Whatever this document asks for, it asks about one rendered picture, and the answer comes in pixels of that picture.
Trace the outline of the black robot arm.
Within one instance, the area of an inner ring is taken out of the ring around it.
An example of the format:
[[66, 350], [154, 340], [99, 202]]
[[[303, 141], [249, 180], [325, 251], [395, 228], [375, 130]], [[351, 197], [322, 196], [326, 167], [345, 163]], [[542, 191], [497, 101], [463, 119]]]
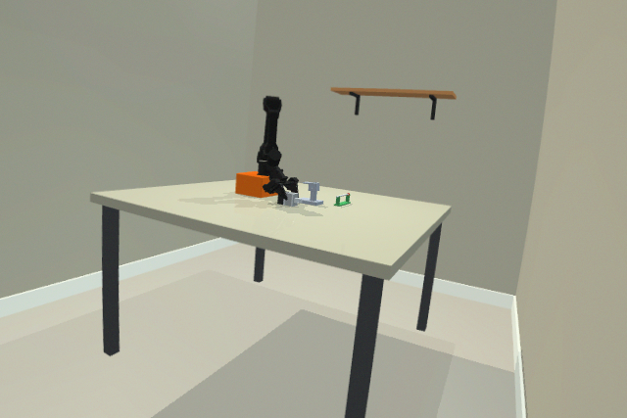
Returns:
[[266, 112], [265, 136], [257, 155], [257, 163], [259, 164], [257, 175], [269, 176], [272, 170], [279, 167], [282, 155], [276, 145], [276, 132], [281, 106], [281, 100], [278, 97], [265, 96], [263, 98], [263, 109]]

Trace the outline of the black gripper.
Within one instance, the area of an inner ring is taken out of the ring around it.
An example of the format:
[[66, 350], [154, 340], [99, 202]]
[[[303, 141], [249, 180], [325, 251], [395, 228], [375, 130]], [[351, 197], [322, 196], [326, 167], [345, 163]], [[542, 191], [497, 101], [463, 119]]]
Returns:
[[280, 169], [279, 167], [277, 167], [269, 173], [269, 179], [271, 180], [266, 184], [266, 189], [270, 192], [277, 193], [284, 200], [288, 200], [283, 186], [285, 186], [285, 188], [287, 188], [287, 190], [290, 190], [292, 193], [299, 194], [298, 192], [299, 180], [297, 177], [290, 177], [288, 179], [288, 176], [285, 176], [283, 174], [283, 171], [284, 171], [283, 169]]

